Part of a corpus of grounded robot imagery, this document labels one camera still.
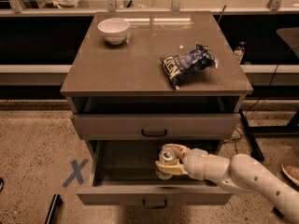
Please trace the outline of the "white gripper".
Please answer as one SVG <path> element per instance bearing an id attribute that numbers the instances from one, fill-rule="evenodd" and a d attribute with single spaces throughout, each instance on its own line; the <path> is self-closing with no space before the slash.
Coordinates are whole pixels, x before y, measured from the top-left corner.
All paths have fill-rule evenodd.
<path id="1" fill-rule="evenodd" d="M 179 144 L 165 144 L 161 150 L 161 159 L 170 162 L 156 161 L 155 164 L 162 173 L 188 175 L 189 178 L 203 181 L 207 157 L 208 152 L 203 149 L 189 149 Z M 183 164 L 176 159 L 183 159 Z"/>

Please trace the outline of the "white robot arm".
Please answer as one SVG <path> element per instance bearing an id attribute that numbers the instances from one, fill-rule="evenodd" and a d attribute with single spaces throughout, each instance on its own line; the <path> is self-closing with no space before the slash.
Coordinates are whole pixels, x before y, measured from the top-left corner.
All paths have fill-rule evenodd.
<path id="1" fill-rule="evenodd" d="M 230 160 L 199 148 L 165 144 L 155 164 L 157 176 L 164 180 L 187 175 L 211 181 L 234 195 L 256 191 L 292 224 L 299 224 L 299 192 L 249 155 L 236 154 Z"/>

